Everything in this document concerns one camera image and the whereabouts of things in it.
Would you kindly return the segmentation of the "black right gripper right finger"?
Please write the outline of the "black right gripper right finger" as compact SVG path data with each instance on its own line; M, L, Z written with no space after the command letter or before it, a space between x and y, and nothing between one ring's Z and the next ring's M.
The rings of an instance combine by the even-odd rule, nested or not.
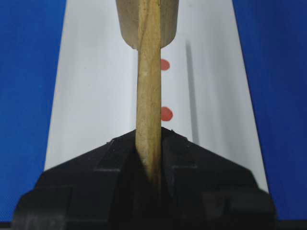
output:
M252 172L162 129L160 230L274 230L275 207Z

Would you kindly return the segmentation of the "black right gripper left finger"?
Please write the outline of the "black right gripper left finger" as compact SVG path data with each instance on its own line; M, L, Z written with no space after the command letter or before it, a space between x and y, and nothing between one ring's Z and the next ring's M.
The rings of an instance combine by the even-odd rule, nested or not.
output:
M113 230L148 214L153 190L135 132L44 171L14 211L14 230Z

